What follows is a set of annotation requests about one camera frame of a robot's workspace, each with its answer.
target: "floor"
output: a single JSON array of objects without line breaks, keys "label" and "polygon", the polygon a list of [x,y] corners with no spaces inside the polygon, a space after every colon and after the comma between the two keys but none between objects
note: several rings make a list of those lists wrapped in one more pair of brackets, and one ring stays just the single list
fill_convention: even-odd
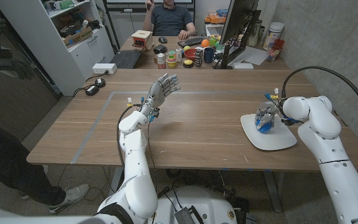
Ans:
[{"label": "floor", "polygon": [[[31,150],[45,134],[48,128],[58,118],[60,113],[71,101],[64,96],[45,116],[34,130],[23,140],[23,145]],[[99,204],[109,192],[109,183],[104,172],[114,172],[113,167],[91,166],[49,166],[48,178],[53,185],[74,187],[88,183],[95,187],[89,191],[80,202],[74,203],[58,215],[94,215]],[[221,185],[219,173],[216,170],[192,170],[192,172]],[[222,171],[227,189],[235,189],[236,196],[250,201],[250,212],[258,217],[258,223],[336,223],[334,207],[325,188],[320,173],[276,173],[276,182],[282,198],[285,212],[275,213],[272,210],[269,193],[264,182],[263,173],[248,171]],[[157,191],[171,186],[173,179],[165,170],[157,170]],[[16,190],[0,183],[0,208],[12,213],[25,216],[44,216],[48,213],[46,205],[33,200],[22,200]]]}]

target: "dark shirt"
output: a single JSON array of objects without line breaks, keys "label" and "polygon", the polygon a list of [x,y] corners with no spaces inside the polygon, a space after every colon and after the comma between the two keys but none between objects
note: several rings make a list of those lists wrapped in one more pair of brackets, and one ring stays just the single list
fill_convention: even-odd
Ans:
[{"label": "dark shirt", "polygon": [[161,4],[154,7],[152,12],[154,36],[179,35],[181,30],[186,30],[186,25],[190,22],[193,22],[193,18],[185,7],[175,5],[173,9],[167,9]]}]

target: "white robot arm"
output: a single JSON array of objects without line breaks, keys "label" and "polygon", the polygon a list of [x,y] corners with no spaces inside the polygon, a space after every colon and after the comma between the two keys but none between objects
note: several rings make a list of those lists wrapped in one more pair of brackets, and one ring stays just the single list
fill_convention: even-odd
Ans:
[{"label": "white robot arm", "polygon": [[330,100],[325,96],[297,96],[280,104],[282,108],[273,105],[272,109],[262,110],[265,114],[257,114],[255,120],[268,124],[272,119],[269,111],[281,111],[285,117],[297,121],[309,118],[298,128],[298,135],[318,161],[338,222],[355,223],[358,221],[358,173],[342,145],[341,124],[331,113]]},{"label": "white robot arm", "polygon": [[115,216],[119,222],[144,223],[157,210],[157,193],[145,156],[147,139],[141,126],[158,117],[158,107],[170,93],[180,89],[177,75],[160,77],[138,111],[119,123],[122,150],[125,153],[125,178],[120,189],[99,207],[97,217]]}]

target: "whiteboard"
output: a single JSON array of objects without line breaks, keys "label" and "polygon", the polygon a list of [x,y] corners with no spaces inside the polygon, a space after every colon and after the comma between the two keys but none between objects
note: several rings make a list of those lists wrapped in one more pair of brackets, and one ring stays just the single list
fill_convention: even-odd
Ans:
[{"label": "whiteboard", "polygon": [[[107,0],[107,3],[119,3],[119,4],[144,4],[146,0]],[[154,0],[155,3],[163,3],[163,0]],[[193,0],[175,0],[176,3],[188,3],[192,4]]]}]

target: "blue mug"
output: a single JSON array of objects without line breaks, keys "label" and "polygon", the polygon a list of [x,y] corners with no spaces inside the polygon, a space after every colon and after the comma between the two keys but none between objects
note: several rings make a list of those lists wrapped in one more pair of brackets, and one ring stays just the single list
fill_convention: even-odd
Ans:
[{"label": "blue mug", "polygon": [[216,59],[215,49],[207,47],[204,49],[204,62],[212,63]]}]

